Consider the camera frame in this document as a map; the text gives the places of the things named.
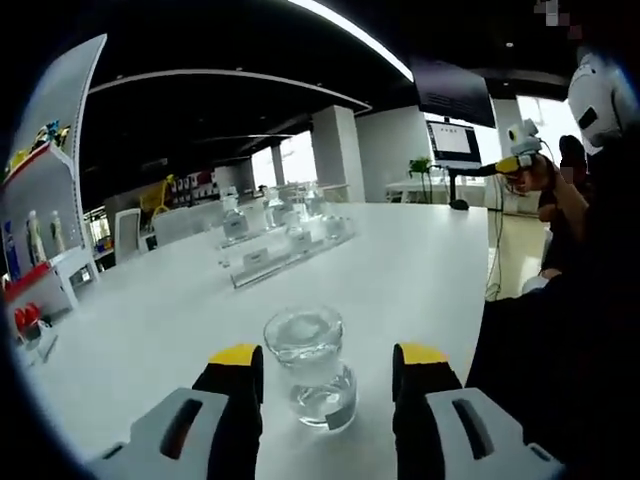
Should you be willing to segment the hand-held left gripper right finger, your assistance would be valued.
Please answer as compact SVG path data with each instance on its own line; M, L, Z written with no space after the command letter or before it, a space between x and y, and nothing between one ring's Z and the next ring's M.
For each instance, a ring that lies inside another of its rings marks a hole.
M565 466L476 388L446 356L419 343L393 348L392 430L399 479L560 479Z

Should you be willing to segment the person's right hand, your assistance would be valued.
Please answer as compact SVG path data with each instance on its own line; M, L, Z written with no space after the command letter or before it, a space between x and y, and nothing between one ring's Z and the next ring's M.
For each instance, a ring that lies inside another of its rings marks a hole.
M558 174L556 165L549 158L536 154L532 165L520 172L515 189L520 193L553 191Z

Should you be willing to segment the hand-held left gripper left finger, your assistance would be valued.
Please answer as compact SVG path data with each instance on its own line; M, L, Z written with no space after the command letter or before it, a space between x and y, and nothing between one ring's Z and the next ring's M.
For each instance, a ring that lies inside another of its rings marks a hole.
M238 344L211 356L133 422L130 439L97 458L99 479L253 479L263 432L262 348Z

